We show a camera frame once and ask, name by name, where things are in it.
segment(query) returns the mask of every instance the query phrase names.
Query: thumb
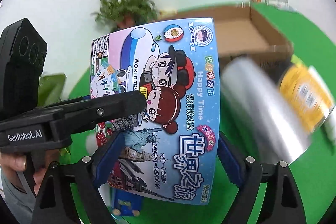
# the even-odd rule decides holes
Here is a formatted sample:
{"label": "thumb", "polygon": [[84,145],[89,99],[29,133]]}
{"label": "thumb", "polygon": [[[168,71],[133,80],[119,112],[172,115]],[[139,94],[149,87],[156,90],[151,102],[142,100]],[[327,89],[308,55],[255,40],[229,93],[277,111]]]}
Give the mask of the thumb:
{"label": "thumb", "polygon": [[0,153],[0,165],[15,171],[24,171],[26,169],[26,161],[27,157],[24,155]]}

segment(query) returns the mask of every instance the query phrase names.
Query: clock face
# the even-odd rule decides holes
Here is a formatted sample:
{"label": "clock face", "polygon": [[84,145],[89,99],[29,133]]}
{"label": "clock face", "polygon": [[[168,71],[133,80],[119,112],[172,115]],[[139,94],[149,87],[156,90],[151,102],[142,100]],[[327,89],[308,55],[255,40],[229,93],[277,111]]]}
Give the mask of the clock face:
{"label": "clock face", "polygon": [[130,150],[130,154],[131,154],[131,157],[133,157],[133,158],[138,157],[138,152],[136,152],[135,150]]}

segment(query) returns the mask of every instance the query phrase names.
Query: board game box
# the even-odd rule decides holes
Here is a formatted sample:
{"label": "board game box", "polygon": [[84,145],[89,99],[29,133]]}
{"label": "board game box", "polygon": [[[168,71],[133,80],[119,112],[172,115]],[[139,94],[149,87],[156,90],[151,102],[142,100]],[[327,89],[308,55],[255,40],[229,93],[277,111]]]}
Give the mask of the board game box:
{"label": "board game box", "polygon": [[[154,22],[93,40],[91,97],[139,90],[126,147],[108,183],[148,198],[209,202],[219,131],[219,65],[212,18]],[[97,124],[98,146],[114,122]]]}

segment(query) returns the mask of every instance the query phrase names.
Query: hot air balloon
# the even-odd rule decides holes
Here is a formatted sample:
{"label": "hot air balloon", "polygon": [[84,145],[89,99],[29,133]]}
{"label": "hot air balloon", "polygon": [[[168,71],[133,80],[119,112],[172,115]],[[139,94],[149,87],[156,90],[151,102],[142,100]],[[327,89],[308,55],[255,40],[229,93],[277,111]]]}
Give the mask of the hot air balloon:
{"label": "hot air balloon", "polygon": [[156,41],[166,40],[167,42],[176,42],[181,40],[183,37],[183,29],[176,25],[170,24],[168,25],[163,33],[155,38]]}

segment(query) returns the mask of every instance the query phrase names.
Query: pink ribbon banner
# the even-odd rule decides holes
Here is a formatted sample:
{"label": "pink ribbon banner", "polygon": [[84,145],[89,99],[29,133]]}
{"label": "pink ribbon banner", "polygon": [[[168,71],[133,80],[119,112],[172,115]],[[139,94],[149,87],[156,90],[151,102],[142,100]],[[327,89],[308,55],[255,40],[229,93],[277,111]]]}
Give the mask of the pink ribbon banner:
{"label": "pink ribbon banner", "polygon": [[199,132],[201,132],[206,137],[206,139],[208,141],[208,145],[206,147],[206,150],[208,152],[211,151],[214,148],[215,144],[216,144],[216,137],[215,137],[214,132],[207,125],[204,125],[204,126],[199,125],[197,127],[197,129],[198,129]]}

